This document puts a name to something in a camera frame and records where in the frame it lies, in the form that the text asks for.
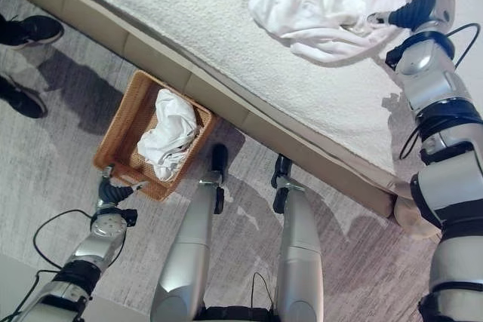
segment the brown woven basket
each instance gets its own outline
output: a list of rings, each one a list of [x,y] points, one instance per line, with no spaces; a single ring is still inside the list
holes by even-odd
[[[143,133],[151,130],[158,123],[155,101],[159,90],[162,88],[167,88],[192,104],[200,128],[198,136],[189,147],[188,155],[179,172],[168,182],[159,180],[152,165],[146,163],[144,157],[137,153],[137,142]],[[136,71],[128,85],[121,105],[97,149],[94,156],[94,166],[103,169],[109,164],[114,164],[113,176],[126,184],[143,180],[149,181],[142,192],[155,200],[163,200],[180,183],[194,156],[213,130],[216,120],[216,116],[205,107],[151,75],[143,71]]]

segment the white towel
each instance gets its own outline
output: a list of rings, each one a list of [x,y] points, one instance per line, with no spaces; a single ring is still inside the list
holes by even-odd
[[[295,54],[320,62],[354,57],[395,30],[369,24],[369,14],[408,0],[250,0],[251,16],[268,32],[289,39]]]
[[[168,181],[180,169],[198,127],[191,104],[166,89],[156,98],[156,117],[158,124],[141,136],[137,152],[160,180]]]

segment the gray carpet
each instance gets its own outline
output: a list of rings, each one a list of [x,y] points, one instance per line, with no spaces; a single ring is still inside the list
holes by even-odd
[[[0,0],[6,17],[43,12],[25,0]],[[46,267],[32,247],[37,227],[71,208],[91,212],[99,171],[91,163],[135,67],[66,26],[55,44],[22,51],[0,46],[0,70],[38,90],[47,118],[31,120],[0,103],[0,253],[36,268]],[[164,203],[142,195],[139,219],[128,232],[117,263],[96,294],[148,313],[155,283],[180,220],[207,167],[215,142],[229,148],[226,207],[214,218],[207,305],[249,305],[251,276],[259,271],[275,286],[283,220],[271,209],[269,186],[276,154],[223,121],[198,155],[177,191]],[[413,241],[387,219],[367,211],[295,167],[308,188],[324,254],[326,321],[416,321],[426,292],[435,244]],[[41,248],[61,263],[88,233],[83,216],[65,216],[41,235]],[[263,285],[256,305],[268,306]]]

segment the white bedspread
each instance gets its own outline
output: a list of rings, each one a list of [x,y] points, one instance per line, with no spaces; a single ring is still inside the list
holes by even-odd
[[[400,100],[400,87],[383,67],[384,50],[328,68],[293,55],[270,38],[251,19],[249,0],[105,1],[383,170],[407,178],[417,166],[417,157],[404,164],[394,161],[413,121]],[[479,2],[457,0],[455,25],[483,21]],[[398,45],[401,36],[392,45]],[[457,55],[471,36],[463,33],[454,38]],[[480,40],[459,69],[480,111],[482,52]]]

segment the shoe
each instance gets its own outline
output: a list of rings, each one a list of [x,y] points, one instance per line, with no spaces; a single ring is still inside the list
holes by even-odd
[[[41,118],[47,115],[47,107],[34,90],[22,87],[14,81],[0,76],[0,98],[22,115]]]
[[[2,44],[14,49],[21,49],[26,45],[48,44],[56,41],[63,34],[63,26],[54,18],[34,15],[24,20],[10,20],[5,22],[5,36]]]

